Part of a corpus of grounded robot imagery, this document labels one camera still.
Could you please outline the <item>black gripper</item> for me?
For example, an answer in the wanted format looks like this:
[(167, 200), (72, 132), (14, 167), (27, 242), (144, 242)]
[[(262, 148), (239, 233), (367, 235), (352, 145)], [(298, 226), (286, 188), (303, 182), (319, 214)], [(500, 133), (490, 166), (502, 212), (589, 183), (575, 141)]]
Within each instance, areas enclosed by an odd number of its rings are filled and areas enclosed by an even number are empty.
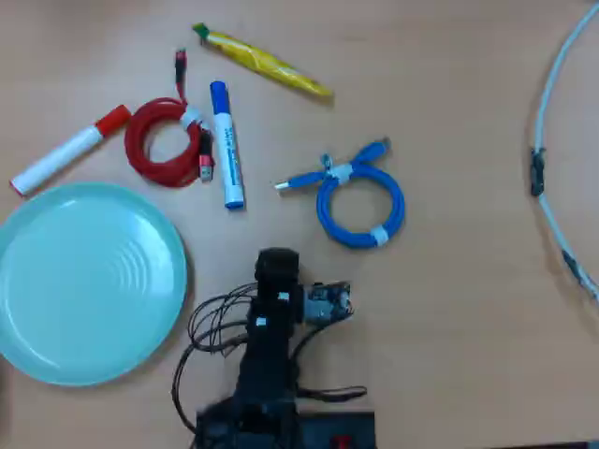
[(257, 293), (261, 299), (291, 299), (299, 285), (300, 256), (287, 248), (259, 252), (255, 264)]

